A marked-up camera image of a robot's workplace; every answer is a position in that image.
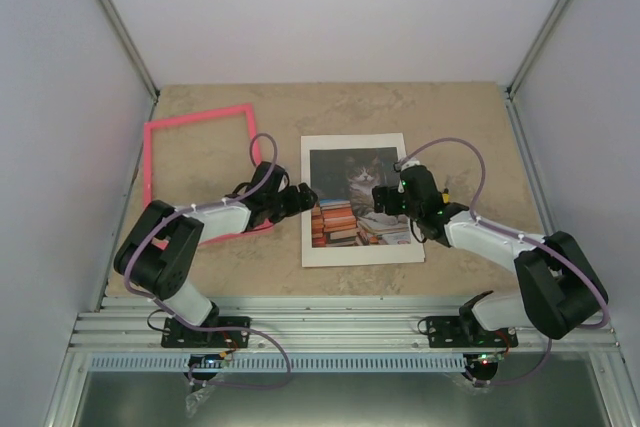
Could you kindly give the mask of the pink picture frame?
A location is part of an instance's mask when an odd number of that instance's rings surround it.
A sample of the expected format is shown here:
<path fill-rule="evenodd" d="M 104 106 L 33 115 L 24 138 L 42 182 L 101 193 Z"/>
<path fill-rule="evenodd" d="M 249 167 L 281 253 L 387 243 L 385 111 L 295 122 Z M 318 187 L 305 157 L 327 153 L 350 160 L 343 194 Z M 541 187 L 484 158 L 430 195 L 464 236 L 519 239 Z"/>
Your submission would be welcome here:
<path fill-rule="evenodd" d="M 210 121 L 215 119 L 221 119 L 223 117 L 241 116 L 246 121 L 247 132 L 250 140 L 253 140 L 257 135 L 257 126 L 255 120 L 255 114 L 253 105 L 250 103 L 234 105 L 230 107 L 224 107 L 219 109 L 210 109 L 206 111 L 185 114 L 177 117 L 171 117 L 166 119 L 157 119 L 147 122 L 144 125 L 143 135 L 143 205 L 147 206 L 153 197 L 153 134 L 157 130 L 177 128 L 184 125 L 193 123 L 199 123 L 204 121 Z M 236 238 L 248 237 L 252 235 L 270 233 L 274 229 L 274 225 L 269 222 L 263 222 L 257 229 L 245 232 L 245 233 L 231 233 L 225 235 L 216 234 L 213 236 L 213 227 L 211 221 L 207 216 L 202 219 L 205 224 L 199 245 L 221 243 Z"/>

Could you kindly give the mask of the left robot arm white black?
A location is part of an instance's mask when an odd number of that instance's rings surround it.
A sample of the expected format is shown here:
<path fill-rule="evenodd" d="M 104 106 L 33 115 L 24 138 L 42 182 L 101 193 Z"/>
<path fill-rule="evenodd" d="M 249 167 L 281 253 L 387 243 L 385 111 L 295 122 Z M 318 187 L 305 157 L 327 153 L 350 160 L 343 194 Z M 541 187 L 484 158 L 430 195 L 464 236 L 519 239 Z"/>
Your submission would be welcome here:
<path fill-rule="evenodd" d="M 149 203 L 117 251 L 114 271 L 127 290 L 182 323 L 195 345 L 210 345 L 218 337 L 219 309 L 189 280 L 198 246 L 257 232 L 312 210 L 317 201 L 307 184 L 291 184 L 283 167 L 263 161 L 250 181 L 219 201 L 189 207 Z"/>

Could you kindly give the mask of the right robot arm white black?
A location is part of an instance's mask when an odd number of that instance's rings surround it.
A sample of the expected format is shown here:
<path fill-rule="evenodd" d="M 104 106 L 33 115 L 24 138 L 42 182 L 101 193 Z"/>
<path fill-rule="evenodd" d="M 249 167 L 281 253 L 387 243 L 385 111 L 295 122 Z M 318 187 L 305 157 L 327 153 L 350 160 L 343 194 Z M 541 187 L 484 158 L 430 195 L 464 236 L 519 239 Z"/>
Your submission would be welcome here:
<path fill-rule="evenodd" d="M 447 201 L 421 164 L 404 165 L 397 186 L 377 186 L 372 196 L 376 212 L 406 216 L 422 241 L 474 253 L 515 275 L 517 292 L 482 293 L 461 307 L 459 334 L 467 344 L 481 346 L 510 327 L 533 327 L 559 340 L 589 327 L 596 313 L 608 323 L 608 294 L 570 234 L 539 236 L 487 221 Z"/>

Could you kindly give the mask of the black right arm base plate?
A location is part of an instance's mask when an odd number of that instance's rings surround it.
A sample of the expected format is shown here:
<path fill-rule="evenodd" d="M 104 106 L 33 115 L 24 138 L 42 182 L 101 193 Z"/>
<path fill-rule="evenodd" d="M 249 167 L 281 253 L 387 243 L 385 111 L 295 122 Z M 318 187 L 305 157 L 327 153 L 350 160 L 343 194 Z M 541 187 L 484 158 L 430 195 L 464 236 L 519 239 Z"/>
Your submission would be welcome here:
<path fill-rule="evenodd" d="M 513 329 L 485 330 L 474 320 L 461 316 L 428 316 L 420 319 L 417 330 L 428 338 L 431 348 L 504 348 L 517 347 Z"/>

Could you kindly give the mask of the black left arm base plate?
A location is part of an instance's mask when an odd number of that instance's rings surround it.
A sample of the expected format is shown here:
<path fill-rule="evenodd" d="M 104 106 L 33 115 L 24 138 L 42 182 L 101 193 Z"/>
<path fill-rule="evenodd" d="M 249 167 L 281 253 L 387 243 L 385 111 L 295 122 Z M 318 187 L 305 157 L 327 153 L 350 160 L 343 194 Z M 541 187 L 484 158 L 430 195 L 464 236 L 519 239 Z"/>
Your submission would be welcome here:
<path fill-rule="evenodd" d="M 249 334 L 232 330 L 232 327 L 251 326 L 251 318 L 246 316 L 221 316 L 218 328 L 221 332 L 201 332 L 185 327 L 175 319 L 165 320 L 160 345 L 163 348 L 218 348 L 235 350 L 248 346 Z"/>

